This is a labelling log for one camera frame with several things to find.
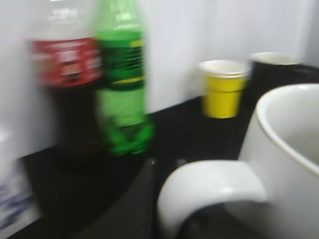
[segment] plastic bottle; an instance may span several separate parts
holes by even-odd
[[[90,1],[42,0],[33,14],[33,58],[58,119],[58,144],[79,161],[104,150],[96,117],[100,58]]]
[[[132,0],[102,0],[96,38],[102,55],[101,126],[115,155],[147,150],[153,124],[145,114],[143,28]]]

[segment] yellow paper cup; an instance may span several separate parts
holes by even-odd
[[[199,67],[205,75],[204,113],[211,118],[235,117],[249,68],[228,60],[206,61]]]

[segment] green soda bottle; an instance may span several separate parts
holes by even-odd
[[[103,79],[101,129],[114,155],[146,151],[154,127],[145,114],[143,30],[133,0],[102,0],[96,39]]]

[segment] white ceramic mug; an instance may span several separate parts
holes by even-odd
[[[217,203],[269,239],[319,238],[319,84],[291,85],[257,104],[239,161],[187,164],[158,201],[168,238],[193,212]]]

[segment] black cup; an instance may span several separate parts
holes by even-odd
[[[289,56],[277,52],[251,55],[252,72],[243,92],[245,104],[255,107],[266,92],[285,85],[319,83],[319,69],[298,64]]]

